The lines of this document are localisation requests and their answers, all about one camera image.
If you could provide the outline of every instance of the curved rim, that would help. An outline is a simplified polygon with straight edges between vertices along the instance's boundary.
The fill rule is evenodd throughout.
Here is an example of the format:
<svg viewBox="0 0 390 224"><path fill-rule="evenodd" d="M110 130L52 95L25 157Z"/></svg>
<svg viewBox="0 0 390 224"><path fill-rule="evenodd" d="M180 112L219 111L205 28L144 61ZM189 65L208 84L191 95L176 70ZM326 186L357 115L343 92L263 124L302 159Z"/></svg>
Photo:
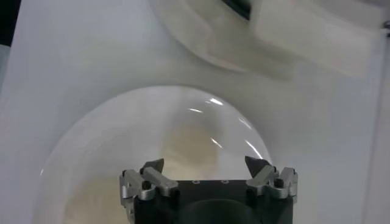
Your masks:
<svg viewBox="0 0 390 224"><path fill-rule="evenodd" d="M66 133L65 133L65 134L60 138L60 140L56 143L56 145L55 145L54 148L53 148L53 151L50 153L50 155L48 156L48 158L45 160L44 165L42 166L42 169L44 169L44 168L47 166L47 164L49 163L49 161L55 156L55 154L57 154L57 153L59 152L58 145L60 145L60 144L64 141L64 139L66 139L66 138L70 135L70 130L72 130L74 127L77 126L77 124L79 124L81 121L83 121L84 118L85 118L85 116L87 116L88 114L90 114L90 113L92 113L93 111L97 110L98 108L100 108L101 106L103 106L104 104L106 104L107 102L111 101L111 100L114 99L114 98L121 97L121 96L123 96L123 95L130 94L130 93L132 93L132 92L134 92L134 91L138 91L138 90L141 90L141 89L152 89L152 88L161 88L161 87L162 87L162 88L182 88L182 89L188 89L188 90L193 90L193 91L195 90L195 91L198 91L198 92L203 92L203 93L209 94L210 96L212 96L212 97L214 97L214 98L217 98L218 100L220 100L221 102L223 102L224 104L226 104L227 106L229 106L231 109L235 110L238 114L242 114L240 111L238 111L238 110L236 109L236 107L234 107L234 106L233 106L232 104L230 104L228 101L226 101L226 100L224 100L224 99L222 99L222 98L216 96L216 95L213 94L213 93L209 93L208 91L204 91L204 90L199 89L199 88L194 88L194 87L192 87L192 86L182 86L182 85L157 85L157 86L146 86L146 87L141 87L141 88L135 88L135 89L132 89L132 90L130 90L130 91L128 91L128 92L121 93L121 94L119 94L119 95L117 95L117 96L115 96L115 97L109 98L108 100L102 102L102 103L99 104L96 108L94 108L93 110L87 112L87 113L86 113L81 119L79 119L76 123L74 123L74 124L72 125L72 127L71 127L68 131L66 131ZM259 134L259 132L257 131L256 127L255 127L250 121L248 121L248 120L247 120L247 123L248 123L251 127L253 127L254 132L259 136L259 140L260 140L260 141L259 141L258 143L259 143L264 149L266 149L266 151L267 151L267 153L268 153L266 144L264 143L264 140L263 140L263 138L261 137L261 135Z"/></svg>

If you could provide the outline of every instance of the white background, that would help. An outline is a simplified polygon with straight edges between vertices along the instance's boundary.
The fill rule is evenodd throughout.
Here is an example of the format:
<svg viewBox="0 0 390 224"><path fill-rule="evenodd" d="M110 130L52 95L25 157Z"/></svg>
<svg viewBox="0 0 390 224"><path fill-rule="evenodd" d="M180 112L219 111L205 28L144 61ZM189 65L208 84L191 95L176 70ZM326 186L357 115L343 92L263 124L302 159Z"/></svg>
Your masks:
<svg viewBox="0 0 390 224"><path fill-rule="evenodd" d="M304 61L287 78L234 74L177 44L146 1L24 0L0 98L0 223L29 223L43 163L73 123L118 94L165 84L216 94L256 126L276 165L300 174L298 223L361 223L384 40L376 49L361 79ZM388 104L380 111L388 117ZM374 157L385 160L387 139Z"/></svg>

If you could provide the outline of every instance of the screw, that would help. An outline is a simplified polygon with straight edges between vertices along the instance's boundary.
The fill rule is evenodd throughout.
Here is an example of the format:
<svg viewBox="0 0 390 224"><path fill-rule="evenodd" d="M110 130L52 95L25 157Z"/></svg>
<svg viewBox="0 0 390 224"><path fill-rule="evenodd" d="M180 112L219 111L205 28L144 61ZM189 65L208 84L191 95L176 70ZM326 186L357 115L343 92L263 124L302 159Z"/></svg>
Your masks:
<svg viewBox="0 0 390 224"><path fill-rule="evenodd" d="M150 181L144 181L142 182L142 190L149 190L150 188L152 188L152 184Z"/></svg>
<svg viewBox="0 0 390 224"><path fill-rule="evenodd" d="M285 187L285 182L282 179L280 179L280 178L276 178L274 180L274 186L276 188L284 188Z"/></svg>

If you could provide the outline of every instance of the black object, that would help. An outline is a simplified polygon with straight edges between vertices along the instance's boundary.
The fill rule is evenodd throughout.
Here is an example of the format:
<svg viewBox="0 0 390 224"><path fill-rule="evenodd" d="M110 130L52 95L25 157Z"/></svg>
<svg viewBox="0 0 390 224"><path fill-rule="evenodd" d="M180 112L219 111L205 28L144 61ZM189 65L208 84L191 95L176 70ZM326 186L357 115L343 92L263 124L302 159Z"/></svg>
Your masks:
<svg viewBox="0 0 390 224"><path fill-rule="evenodd" d="M250 156L245 156L245 163L252 177L255 177L265 166L271 166L265 159L256 159Z"/></svg>
<svg viewBox="0 0 390 224"><path fill-rule="evenodd" d="M134 199L136 224L292 224L293 199L256 197L245 180L178 181L179 194Z"/></svg>
<svg viewBox="0 0 390 224"><path fill-rule="evenodd" d="M164 168L164 159L158 159L155 161L146 162L145 165L140 169L140 174L143 174L144 169L147 167L153 167L153 169L162 173Z"/></svg>
<svg viewBox="0 0 390 224"><path fill-rule="evenodd" d="M249 20L251 7L248 3L242 0L222 0L222 2L224 2L244 19Z"/></svg>
<svg viewBox="0 0 390 224"><path fill-rule="evenodd" d="M21 0L0 1L0 44L11 46Z"/></svg>

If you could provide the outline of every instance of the white surface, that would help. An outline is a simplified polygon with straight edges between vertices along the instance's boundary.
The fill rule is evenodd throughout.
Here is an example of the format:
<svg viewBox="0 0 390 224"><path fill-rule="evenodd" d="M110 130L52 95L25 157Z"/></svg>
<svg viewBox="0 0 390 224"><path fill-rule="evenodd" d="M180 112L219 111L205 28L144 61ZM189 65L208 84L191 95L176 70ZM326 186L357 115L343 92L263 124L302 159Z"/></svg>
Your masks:
<svg viewBox="0 0 390 224"><path fill-rule="evenodd" d="M148 0L176 40L204 60L234 71L288 72L285 54L251 35L249 23L220 0Z"/></svg>
<svg viewBox="0 0 390 224"><path fill-rule="evenodd" d="M264 43L345 75L369 73L381 8L356 0L258 0L250 29Z"/></svg>
<svg viewBox="0 0 390 224"><path fill-rule="evenodd" d="M367 195L365 223L387 224L390 220L390 46L387 46L385 75L381 81L371 176Z"/></svg>
<svg viewBox="0 0 390 224"><path fill-rule="evenodd" d="M159 158L174 180L249 179L244 155L271 161L256 130L225 101L191 88L136 89L97 107L59 141L41 173L33 223L62 224L82 184Z"/></svg>
<svg viewBox="0 0 390 224"><path fill-rule="evenodd" d="M24 0L0 95L0 222L30 223L37 176L73 123L120 93L176 84L230 102L273 162L297 169L298 223L361 223L384 45L360 79L304 61L285 79L237 75L181 47L144 0Z"/></svg>

